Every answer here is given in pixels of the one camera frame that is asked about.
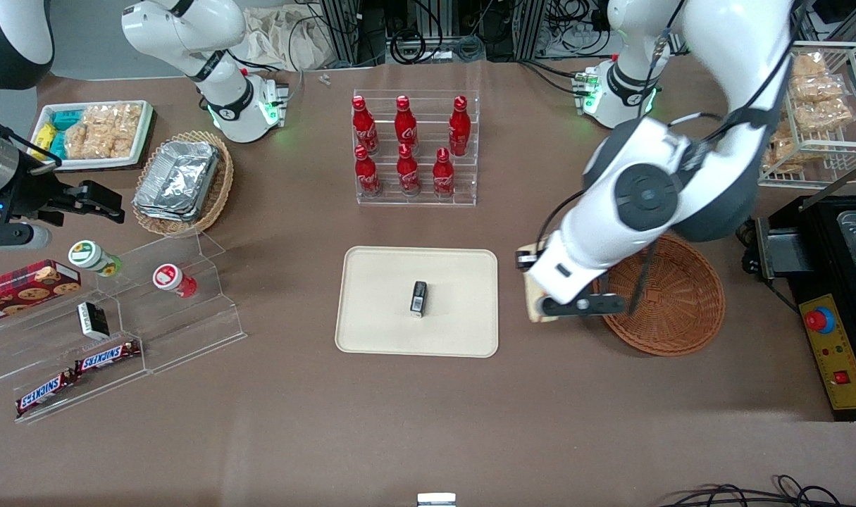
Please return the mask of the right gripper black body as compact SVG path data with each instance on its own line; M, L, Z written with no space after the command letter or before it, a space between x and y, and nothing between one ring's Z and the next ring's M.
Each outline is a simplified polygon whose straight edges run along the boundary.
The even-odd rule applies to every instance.
M45 222L54 227L64 223L64 214L49 206L63 195L64 185L54 175L53 163L22 163L0 192L0 216L3 223L15 218Z

